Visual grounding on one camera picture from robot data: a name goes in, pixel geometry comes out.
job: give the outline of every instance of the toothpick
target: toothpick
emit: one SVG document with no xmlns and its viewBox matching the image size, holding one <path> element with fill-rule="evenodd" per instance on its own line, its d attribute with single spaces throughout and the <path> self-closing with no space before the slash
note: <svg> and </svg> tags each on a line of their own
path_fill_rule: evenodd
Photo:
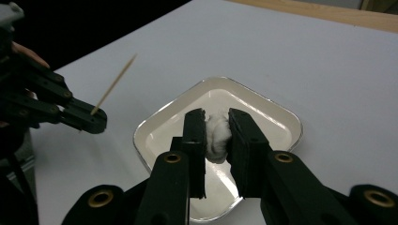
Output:
<svg viewBox="0 0 398 225">
<path fill-rule="evenodd" d="M 120 80 L 120 78 L 123 76 L 123 74 L 125 74 L 125 72 L 127 71 L 127 69 L 130 67 L 130 65 L 132 64 L 132 62 L 134 62 L 135 57 L 137 56 L 137 54 L 135 54 L 131 60 L 123 67 L 122 71 L 119 73 L 119 75 L 116 77 L 116 79 L 114 80 L 114 82 L 112 82 L 111 86 L 108 88 L 108 90 L 106 90 L 105 94 L 103 95 L 102 99 L 99 101 L 99 103 L 97 104 L 97 106 L 91 111 L 91 115 L 94 115 L 97 110 L 100 108 L 100 105 L 102 104 L 102 102 L 108 97 L 109 93 L 111 93 L 112 89 L 115 87 L 115 85 L 117 84 L 117 82 Z"/>
</svg>

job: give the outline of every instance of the white tray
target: white tray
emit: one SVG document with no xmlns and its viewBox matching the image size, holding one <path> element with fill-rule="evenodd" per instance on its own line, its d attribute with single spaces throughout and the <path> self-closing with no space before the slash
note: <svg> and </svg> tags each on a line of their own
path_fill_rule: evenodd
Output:
<svg viewBox="0 0 398 225">
<path fill-rule="evenodd" d="M 235 108 L 249 113 L 274 150 L 290 151 L 302 135 L 299 119 L 287 109 L 229 78 L 208 78 L 166 104 L 134 133 L 134 145 L 151 171 L 156 157 L 182 136 L 185 113 L 202 108 L 206 116 Z M 240 201 L 230 165 L 206 162 L 206 199 L 191 199 L 191 221 L 207 223 L 229 213 Z"/>
</svg>

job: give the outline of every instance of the cotton ball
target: cotton ball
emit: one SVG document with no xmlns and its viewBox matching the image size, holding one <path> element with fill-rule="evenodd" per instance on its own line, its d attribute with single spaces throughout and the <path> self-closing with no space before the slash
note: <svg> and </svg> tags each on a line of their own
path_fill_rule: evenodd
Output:
<svg viewBox="0 0 398 225">
<path fill-rule="evenodd" d="M 212 114 L 206 122 L 206 130 L 206 158 L 210 162 L 221 164 L 226 159 L 226 145 L 232 136 L 228 119 L 221 113 Z"/>
</svg>

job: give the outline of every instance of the white table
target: white table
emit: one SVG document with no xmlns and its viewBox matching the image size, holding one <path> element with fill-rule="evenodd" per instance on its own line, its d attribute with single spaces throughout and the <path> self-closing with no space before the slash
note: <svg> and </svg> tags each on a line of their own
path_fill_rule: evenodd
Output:
<svg viewBox="0 0 398 225">
<path fill-rule="evenodd" d="M 57 72 L 75 97 L 96 104 L 134 53 L 101 106 L 109 118 L 104 133 L 49 124 L 32 130 L 40 225 L 60 224 L 97 185 L 127 190 L 146 179 L 134 130 L 213 76 L 295 113 L 304 136 L 294 153 L 324 185 L 343 194 L 356 184 L 398 193 L 398 34 L 197 0 Z M 243 201 L 212 224 L 243 223 L 264 223 L 259 200 Z"/>
</svg>

